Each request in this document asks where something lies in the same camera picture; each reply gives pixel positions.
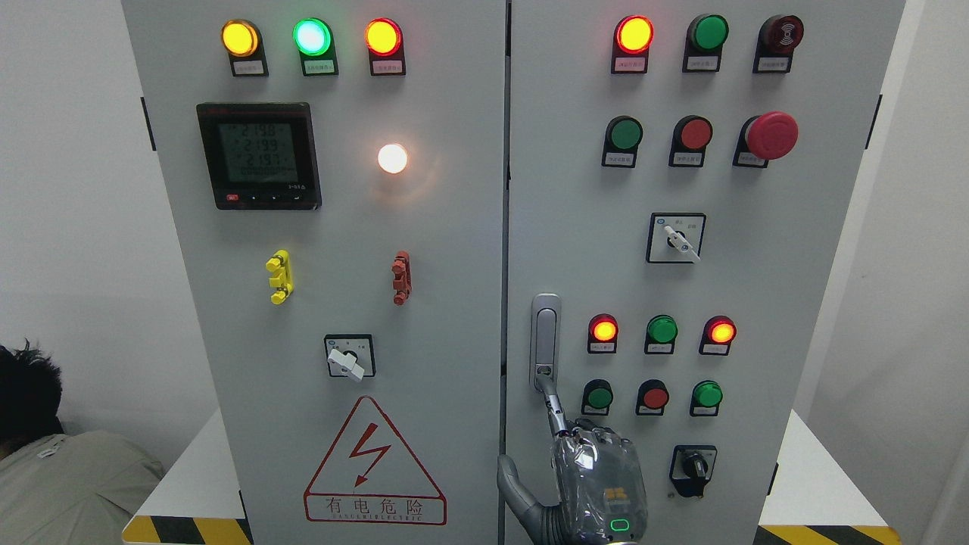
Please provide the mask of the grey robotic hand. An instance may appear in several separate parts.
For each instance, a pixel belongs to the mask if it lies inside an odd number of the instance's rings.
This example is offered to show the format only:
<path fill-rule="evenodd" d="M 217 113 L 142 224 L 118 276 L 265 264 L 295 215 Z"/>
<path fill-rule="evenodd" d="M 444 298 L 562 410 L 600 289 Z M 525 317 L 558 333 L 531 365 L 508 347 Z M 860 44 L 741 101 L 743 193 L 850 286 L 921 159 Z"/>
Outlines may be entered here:
<path fill-rule="evenodd" d="M 567 420 L 553 376 L 535 378 L 550 419 L 560 503 L 539 503 L 511 456 L 501 454 L 496 480 L 506 506 L 534 544 L 639 543 L 647 530 L 647 493 L 634 443 L 589 419 Z"/>

